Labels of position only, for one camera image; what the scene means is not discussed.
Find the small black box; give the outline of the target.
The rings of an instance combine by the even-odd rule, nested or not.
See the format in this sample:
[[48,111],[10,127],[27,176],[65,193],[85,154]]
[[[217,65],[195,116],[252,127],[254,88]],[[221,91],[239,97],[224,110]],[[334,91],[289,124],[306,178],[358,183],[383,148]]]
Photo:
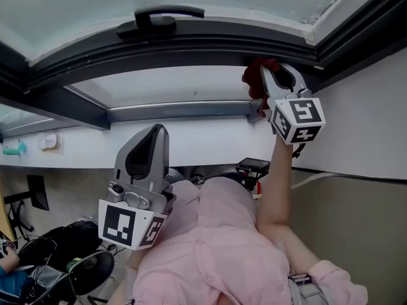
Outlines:
[[236,164],[238,172],[267,173],[270,166],[269,161],[255,158],[245,158]]

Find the small low glass pane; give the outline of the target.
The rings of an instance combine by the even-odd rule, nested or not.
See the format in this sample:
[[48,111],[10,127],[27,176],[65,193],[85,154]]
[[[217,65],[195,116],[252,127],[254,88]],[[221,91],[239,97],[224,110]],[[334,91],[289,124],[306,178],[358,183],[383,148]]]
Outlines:
[[68,86],[108,109],[194,101],[248,101],[239,66],[183,66],[124,72]]

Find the black office chair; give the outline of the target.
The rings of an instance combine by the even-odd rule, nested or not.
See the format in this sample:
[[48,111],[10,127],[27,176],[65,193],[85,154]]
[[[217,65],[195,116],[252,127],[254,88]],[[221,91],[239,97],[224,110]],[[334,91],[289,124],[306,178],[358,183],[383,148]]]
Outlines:
[[107,250],[74,258],[66,269],[75,294],[85,295],[100,287],[111,276],[114,265],[114,256]]

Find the white window sill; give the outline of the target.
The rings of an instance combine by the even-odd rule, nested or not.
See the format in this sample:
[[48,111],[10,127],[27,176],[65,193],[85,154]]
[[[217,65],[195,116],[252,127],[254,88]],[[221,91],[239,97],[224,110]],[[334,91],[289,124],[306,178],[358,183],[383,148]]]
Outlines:
[[[407,86],[343,85],[320,92],[326,116],[322,133],[306,145],[296,168],[363,177],[407,179]],[[38,136],[24,138],[27,151],[0,165],[39,168],[112,168],[119,149],[146,127],[115,126],[108,132],[73,128],[62,132],[62,154],[38,149]],[[166,122],[170,165],[222,165],[246,157],[268,160],[275,138],[267,122],[201,119]]]

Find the person's right forearm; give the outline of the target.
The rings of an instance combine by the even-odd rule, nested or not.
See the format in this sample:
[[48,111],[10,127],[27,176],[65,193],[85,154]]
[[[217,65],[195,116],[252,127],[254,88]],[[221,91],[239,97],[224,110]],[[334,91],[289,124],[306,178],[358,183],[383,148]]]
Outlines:
[[285,250],[296,274],[305,274],[320,259],[289,227],[292,153],[293,147],[277,137],[259,205],[256,229]]

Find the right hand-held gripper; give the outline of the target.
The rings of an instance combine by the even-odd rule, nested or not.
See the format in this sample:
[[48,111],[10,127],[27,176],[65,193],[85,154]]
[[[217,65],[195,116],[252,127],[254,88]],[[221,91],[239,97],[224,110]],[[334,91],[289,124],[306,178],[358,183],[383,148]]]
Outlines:
[[306,144],[315,140],[326,120],[321,102],[314,98],[299,71],[287,63],[279,70],[260,68],[268,96],[268,121],[287,145]]

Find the black bag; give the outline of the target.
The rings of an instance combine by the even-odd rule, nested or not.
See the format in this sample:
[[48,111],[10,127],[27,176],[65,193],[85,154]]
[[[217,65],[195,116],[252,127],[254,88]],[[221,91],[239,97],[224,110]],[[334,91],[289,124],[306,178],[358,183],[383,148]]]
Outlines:
[[24,245],[18,252],[19,266],[36,268],[47,264],[65,271],[69,262],[94,253],[101,243],[98,225],[78,220],[56,227]]

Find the person's pink shirt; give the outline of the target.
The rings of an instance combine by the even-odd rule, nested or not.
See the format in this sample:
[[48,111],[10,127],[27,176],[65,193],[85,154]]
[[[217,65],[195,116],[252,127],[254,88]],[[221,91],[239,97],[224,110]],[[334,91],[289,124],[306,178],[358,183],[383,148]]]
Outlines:
[[249,191],[226,177],[183,180],[160,242],[143,258],[135,305],[292,305],[289,261],[255,227]]

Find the person's left forearm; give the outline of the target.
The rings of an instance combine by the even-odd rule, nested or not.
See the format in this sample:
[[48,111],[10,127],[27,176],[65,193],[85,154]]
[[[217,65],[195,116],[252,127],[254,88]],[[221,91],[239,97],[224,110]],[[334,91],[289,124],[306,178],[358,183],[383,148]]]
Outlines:
[[143,257],[148,253],[148,249],[134,250],[127,260],[127,267],[138,270]]

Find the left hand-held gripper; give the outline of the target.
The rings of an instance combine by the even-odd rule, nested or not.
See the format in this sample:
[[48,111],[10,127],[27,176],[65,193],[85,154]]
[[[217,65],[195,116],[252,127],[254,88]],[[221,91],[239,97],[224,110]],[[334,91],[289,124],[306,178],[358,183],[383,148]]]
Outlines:
[[117,181],[99,200],[99,238],[131,250],[151,248],[176,200],[171,187],[164,190],[168,169],[169,134],[163,125],[149,126],[125,143],[115,161]]

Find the dark fixed window frame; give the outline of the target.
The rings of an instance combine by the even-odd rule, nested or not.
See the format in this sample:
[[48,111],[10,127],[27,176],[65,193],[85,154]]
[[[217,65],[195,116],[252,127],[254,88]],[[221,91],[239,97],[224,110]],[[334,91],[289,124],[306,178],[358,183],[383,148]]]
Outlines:
[[[332,84],[369,67],[377,61],[407,48],[407,46],[398,50],[391,49],[379,55],[374,55],[369,59],[364,59],[346,71],[328,77],[323,75],[322,69],[315,67],[309,69],[300,64],[278,60],[281,63],[287,63],[299,71],[305,78],[308,88],[312,92],[318,92],[331,86]],[[239,66],[247,67],[255,59],[252,58],[248,64],[244,65],[224,65],[220,66]],[[170,64],[166,67],[183,66],[212,66],[208,64]],[[166,67],[153,67],[148,69],[160,69]],[[161,104],[134,105],[129,107],[117,107],[108,109],[90,99],[74,93],[68,86],[74,83],[86,81],[88,79],[120,74],[124,72],[133,72],[146,69],[127,69],[124,62],[108,65],[109,74],[101,74],[93,78],[82,80],[75,79],[66,84],[53,82],[50,85],[39,86],[35,89],[20,90],[16,86],[9,84],[0,76],[0,104],[31,112],[40,116],[48,117],[48,124],[44,121],[38,121],[28,125],[18,126],[9,130],[0,130],[8,137],[22,135],[26,132],[35,132],[45,130],[49,126],[56,126],[59,121],[65,125],[85,126],[96,130],[108,130],[115,122],[135,121],[139,119],[153,118],[182,118],[195,116],[234,116],[252,114],[252,102],[225,100],[225,101],[194,101],[194,102],[171,102]]]

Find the bagged white slipper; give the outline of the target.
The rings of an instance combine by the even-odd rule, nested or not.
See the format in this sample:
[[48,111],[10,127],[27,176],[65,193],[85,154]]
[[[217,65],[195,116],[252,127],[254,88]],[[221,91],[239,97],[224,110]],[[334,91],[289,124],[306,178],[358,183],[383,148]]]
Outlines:
[[38,150],[44,153],[63,154],[63,138],[58,133],[45,133],[38,137]]

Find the dark red cloth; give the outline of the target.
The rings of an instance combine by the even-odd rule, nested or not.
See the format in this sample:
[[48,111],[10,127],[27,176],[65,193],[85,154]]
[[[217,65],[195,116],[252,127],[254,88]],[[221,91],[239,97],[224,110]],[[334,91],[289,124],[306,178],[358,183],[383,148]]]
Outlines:
[[260,69],[266,67],[272,72],[279,71],[279,62],[274,58],[255,58],[245,69],[242,75],[242,82],[249,86],[249,96],[254,100],[261,100],[261,106],[258,109],[261,117],[266,117],[264,110],[268,110],[267,94],[263,84],[263,77]]

